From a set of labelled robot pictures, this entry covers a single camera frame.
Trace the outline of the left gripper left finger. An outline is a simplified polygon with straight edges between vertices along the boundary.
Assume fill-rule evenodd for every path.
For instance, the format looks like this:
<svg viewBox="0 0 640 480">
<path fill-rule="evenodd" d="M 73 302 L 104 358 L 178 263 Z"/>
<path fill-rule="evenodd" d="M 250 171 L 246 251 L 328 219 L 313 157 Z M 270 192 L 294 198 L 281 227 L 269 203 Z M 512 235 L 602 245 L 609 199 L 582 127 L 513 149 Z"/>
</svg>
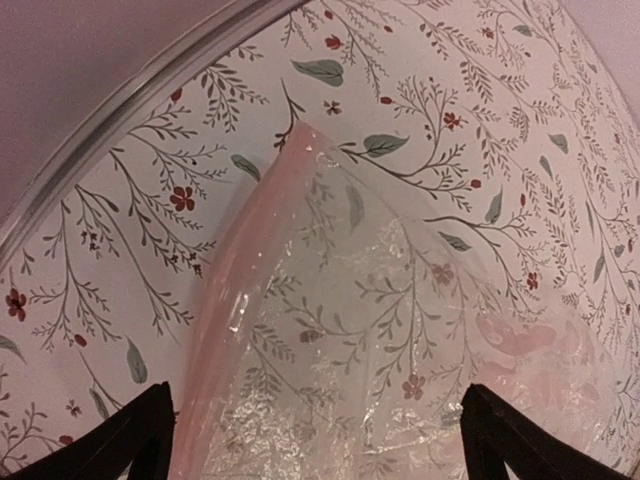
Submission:
<svg viewBox="0 0 640 480">
<path fill-rule="evenodd" d="M 14 480 L 166 480 L 175 412 L 170 385 L 150 386 L 98 427 L 70 445 L 9 475 Z"/>
</svg>

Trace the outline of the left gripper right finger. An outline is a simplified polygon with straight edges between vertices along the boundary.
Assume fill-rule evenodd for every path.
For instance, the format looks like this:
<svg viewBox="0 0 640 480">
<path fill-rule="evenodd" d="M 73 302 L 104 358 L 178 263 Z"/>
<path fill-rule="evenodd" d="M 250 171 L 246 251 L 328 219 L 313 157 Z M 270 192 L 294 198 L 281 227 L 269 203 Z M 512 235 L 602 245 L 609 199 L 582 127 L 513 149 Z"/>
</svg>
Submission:
<svg viewBox="0 0 640 480">
<path fill-rule="evenodd" d="M 461 402 L 468 478 L 615 480 L 626 476 L 556 439 L 482 384 Z"/>
</svg>

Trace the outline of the clear zip top bag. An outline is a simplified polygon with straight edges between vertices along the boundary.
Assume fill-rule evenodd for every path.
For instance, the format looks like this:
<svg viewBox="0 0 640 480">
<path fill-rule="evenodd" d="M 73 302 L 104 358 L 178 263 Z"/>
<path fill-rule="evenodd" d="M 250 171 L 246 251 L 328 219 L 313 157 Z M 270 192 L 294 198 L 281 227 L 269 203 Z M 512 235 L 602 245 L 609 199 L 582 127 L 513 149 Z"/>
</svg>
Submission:
<svg viewBox="0 0 640 480">
<path fill-rule="evenodd" d="M 211 265 L 169 475 L 469 479 L 472 384 L 596 460 L 608 369 L 552 292 L 501 280 L 300 124 Z"/>
</svg>

